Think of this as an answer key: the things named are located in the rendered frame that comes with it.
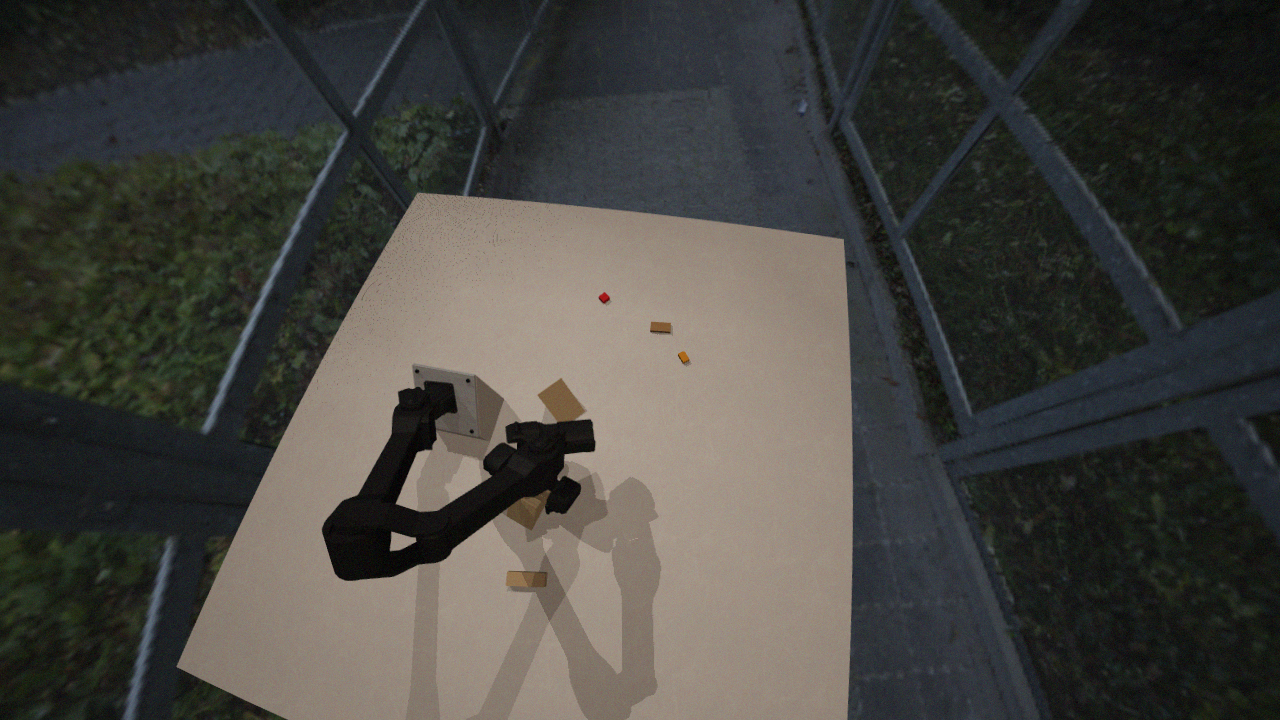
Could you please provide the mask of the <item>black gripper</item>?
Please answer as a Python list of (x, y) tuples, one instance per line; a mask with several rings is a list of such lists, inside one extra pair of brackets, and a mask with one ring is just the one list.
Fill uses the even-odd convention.
[[(484, 470), (489, 471), (493, 477), (497, 471), (500, 471), (509, 462), (509, 457), (515, 454), (516, 448), (509, 445), (500, 442), (493, 448), (483, 461)], [(545, 511), (566, 514), (570, 506), (575, 502), (581, 492), (581, 484), (570, 477), (562, 477), (561, 480), (556, 482), (550, 489), (550, 495), (547, 498)]]

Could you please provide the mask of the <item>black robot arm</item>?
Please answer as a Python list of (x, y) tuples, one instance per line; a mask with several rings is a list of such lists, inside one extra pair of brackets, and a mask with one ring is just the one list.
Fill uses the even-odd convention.
[[(416, 565), (440, 562), (452, 550), (512, 503), (556, 486), (564, 454), (595, 451), (591, 420), (515, 421), (507, 445), (517, 443), (504, 469), (444, 509), (419, 512), (396, 505), (416, 454), (433, 451), (435, 420), (458, 413), (454, 386), (424, 380), (402, 389), (390, 438), (358, 495), (343, 500), (324, 521), (323, 536), (337, 577), (344, 582), (397, 577)], [(390, 532), (416, 538), (390, 551)]]

